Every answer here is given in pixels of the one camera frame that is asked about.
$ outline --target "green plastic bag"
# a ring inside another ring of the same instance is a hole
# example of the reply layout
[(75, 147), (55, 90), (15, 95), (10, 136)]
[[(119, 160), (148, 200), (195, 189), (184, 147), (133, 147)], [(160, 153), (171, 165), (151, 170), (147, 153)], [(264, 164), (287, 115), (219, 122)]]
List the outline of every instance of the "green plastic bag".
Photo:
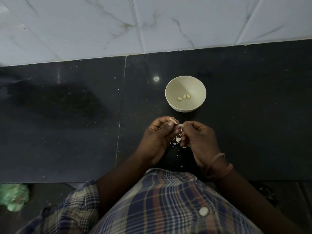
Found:
[(29, 200), (29, 189), (23, 184), (0, 184), (0, 205), (9, 211), (18, 212)]

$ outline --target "white marble tile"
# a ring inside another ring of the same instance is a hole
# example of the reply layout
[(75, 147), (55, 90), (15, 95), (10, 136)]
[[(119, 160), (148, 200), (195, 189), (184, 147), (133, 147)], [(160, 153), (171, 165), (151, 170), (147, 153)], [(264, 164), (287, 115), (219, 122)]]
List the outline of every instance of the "white marble tile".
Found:
[(129, 0), (4, 0), (62, 60), (139, 53)]
[(0, 2), (0, 66), (55, 61), (53, 54)]
[(238, 44), (312, 37), (312, 0), (260, 0)]
[(258, 0), (133, 0), (145, 52), (233, 45)]

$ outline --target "hand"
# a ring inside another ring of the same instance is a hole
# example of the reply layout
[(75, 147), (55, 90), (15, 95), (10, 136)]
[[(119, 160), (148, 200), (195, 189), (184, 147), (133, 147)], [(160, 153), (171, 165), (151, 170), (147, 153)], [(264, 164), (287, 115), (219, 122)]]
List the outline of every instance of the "hand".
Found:
[(135, 155), (155, 165), (165, 153), (169, 143), (178, 133), (178, 125), (169, 116), (158, 117), (145, 130)]
[[(206, 170), (214, 156), (221, 153), (212, 128), (197, 121), (183, 123), (181, 146), (189, 146), (198, 166)], [(219, 158), (211, 169), (221, 170), (227, 166), (225, 159)]]

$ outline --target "white bowl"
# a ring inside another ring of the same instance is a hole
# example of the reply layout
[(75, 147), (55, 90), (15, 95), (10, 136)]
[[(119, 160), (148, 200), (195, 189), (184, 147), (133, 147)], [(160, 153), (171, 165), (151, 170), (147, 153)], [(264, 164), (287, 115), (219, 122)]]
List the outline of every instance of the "white bowl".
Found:
[[(191, 98), (183, 99), (184, 94), (189, 94)], [(200, 80), (184, 75), (174, 78), (167, 84), (165, 96), (174, 110), (191, 112), (205, 101), (206, 88)]]

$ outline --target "white button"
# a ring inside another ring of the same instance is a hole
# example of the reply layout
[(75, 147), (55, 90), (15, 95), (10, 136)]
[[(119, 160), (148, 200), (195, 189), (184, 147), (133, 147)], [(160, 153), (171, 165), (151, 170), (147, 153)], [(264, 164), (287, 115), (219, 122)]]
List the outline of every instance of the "white button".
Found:
[(202, 216), (202, 217), (205, 217), (208, 213), (209, 213), (209, 209), (208, 209), (207, 207), (202, 207), (202, 208), (199, 210), (199, 214), (200, 214), (200, 216)]

